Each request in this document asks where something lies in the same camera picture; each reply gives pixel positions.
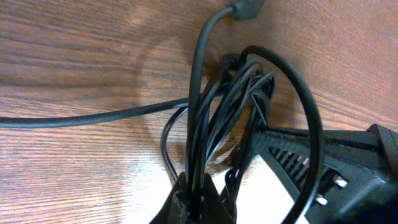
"cable plug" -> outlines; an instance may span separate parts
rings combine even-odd
[[[238,0],[231,6],[234,12],[231,17],[237,21],[256,18],[261,11],[265,0]]]

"cable connector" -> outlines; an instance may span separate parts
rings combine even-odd
[[[231,17],[237,21],[256,18],[261,11],[265,0],[238,0],[231,6],[234,12]]]

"power cord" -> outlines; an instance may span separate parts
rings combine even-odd
[[[188,111],[188,135],[186,144],[186,181],[187,196],[190,201],[189,212],[193,220],[200,220],[201,191],[205,175],[205,167],[214,153],[232,130],[245,105],[252,101],[251,115],[238,149],[234,167],[227,172],[226,187],[221,193],[224,205],[236,221],[236,198],[244,171],[253,157],[252,133],[259,128],[267,129],[269,100],[272,97],[275,80],[272,73],[263,73],[263,67],[256,58],[248,58],[256,54],[276,65],[292,82],[303,104],[310,130],[310,165],[308,175],[297,201],[285,217],[283,223],[295,223],[311,205],[317,191],[321,167],[323,165],[323,134],[320,115],[311,91],[296,69],[276,53],[258,46],[250,46],[243,50],[240,58],[231,58],[215,82],[208,82],[205,91],[200,93],[203,59],[206,43],[211,30],[217,21],[224,16],[232,16],[237,20],[250,19],[259,13],[258,6],[264,1],[240,0],[236,4],[216,12],[202,28],[195,49],[189,97],[154,105],[141,106],[108,113],[73,116],[67,118],[0,118],[0,128],[59,128],[96,124],[119,119],[156,113],[179,108],[166,124],[161,137],[161,150],[167,167],[177,180],[169,155],[167,154],[167,136],[175,122]],[[211,102],[221,97],[217,110],[210,118]]]

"wooden surface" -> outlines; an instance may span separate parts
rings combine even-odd
[[[0,116],[91,114],[186,97],[199,31],[228,1],[165,2],[1,0]],[[261,45],[302,72],[325,129],[378,123],[398,131],[397,15],[395,0],[266,1],[258,19],[216,26],[206,68],[227,52]],[[271,124],[307,127],[279,72],[274,96]],[[0,129],[0,222],[149,222],[172,186],[159,149],[172,113]],[[185,132],[186,116],[169,137],[179,172]],[[221,185],[224,170],[214,164],[209,171]],[[256,160],[239,193],[240,223],[262,223],[264,215],[279,222],[288,212],[291,199],[270,180],[275,176]],[[260,189],[267,191],[255,195]]]

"wooden desk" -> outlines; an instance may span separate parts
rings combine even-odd
[[[169,2],[1,1],[0,116],[91,114],[186,97],[199,31],[228,1]],[[398,131],[397,15],[395,0],[266,1],[258,19],[216,26],[206,70],[220,55],[261,45],[302,72],[325,129],[378,123]],[[297,95],[276,72],[271,124],[306,128]],[[0,129],[1,223],[149,222],[172,186],[159,149],[172,113]],[[179,172],[185,133],[186,116],[169,137]],[[232,135],[228,144],[238,141]],[[210,172],[222,179],[226,168],[214,167]],[[279,222],[289,211],[291,199],[271,179],[256,160],[239,193],[240,223],[263,222],[265,214]],[[270,191],[255,195],[258,189]],[[255,206],[260,200],[264,205]]]

